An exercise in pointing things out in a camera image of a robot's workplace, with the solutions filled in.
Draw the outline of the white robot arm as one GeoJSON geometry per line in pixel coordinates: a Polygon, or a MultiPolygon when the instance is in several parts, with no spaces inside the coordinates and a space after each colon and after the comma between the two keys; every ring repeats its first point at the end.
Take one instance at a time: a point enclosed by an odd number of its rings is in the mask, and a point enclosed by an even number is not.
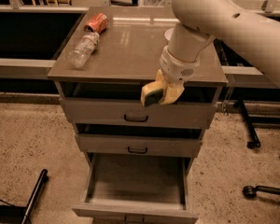
{"type": "Polygon", "coordinates": [[[232,0],[172,0],[178,19],[168,46],[163,49],[158,77],[165,81],[165,104],[184,91],[181,69],[196,63],[209,38],[228,47],[280,88],[280,22],[238,7],[232,0]]]}

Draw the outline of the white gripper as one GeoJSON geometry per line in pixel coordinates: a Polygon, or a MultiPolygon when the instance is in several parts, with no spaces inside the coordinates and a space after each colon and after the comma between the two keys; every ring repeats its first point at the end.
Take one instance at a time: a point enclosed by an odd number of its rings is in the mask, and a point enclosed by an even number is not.
{"type": "Polygon", "coordinates": [[[160,57],[160,67],[155,81],[162,87],[161,105],[169,105],[177,101],[184,91],[184,83],[193,76],[194,70],[200,65],[200,61],[193,63],[182,62],[170,54],[165,46],[160,57]]]}

